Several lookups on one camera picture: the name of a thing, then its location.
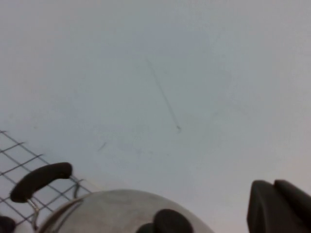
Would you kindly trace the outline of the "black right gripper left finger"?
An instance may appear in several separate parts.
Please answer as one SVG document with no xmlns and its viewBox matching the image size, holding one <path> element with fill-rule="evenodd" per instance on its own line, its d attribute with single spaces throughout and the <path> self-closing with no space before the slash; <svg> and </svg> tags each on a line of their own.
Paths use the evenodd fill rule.
<svg viewBox="0 0 311 233">
<path fill-rule="evenodd" d="M 0 216 L 0 233 L 13 233 L 16 228 L 16 222 L 7 216 Z"/>
</svg>

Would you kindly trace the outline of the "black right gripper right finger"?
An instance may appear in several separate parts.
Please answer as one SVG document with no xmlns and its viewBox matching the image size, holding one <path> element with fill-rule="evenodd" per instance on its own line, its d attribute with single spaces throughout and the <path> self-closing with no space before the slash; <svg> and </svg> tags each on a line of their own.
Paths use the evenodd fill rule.
<svg viewBox="0 0 311 233">
<path fill-rule="evenodd" d="M 286 180 L 252 182 L 247 211 L 250 233 L 309 233 L 311 196 Z"/>
</svg>

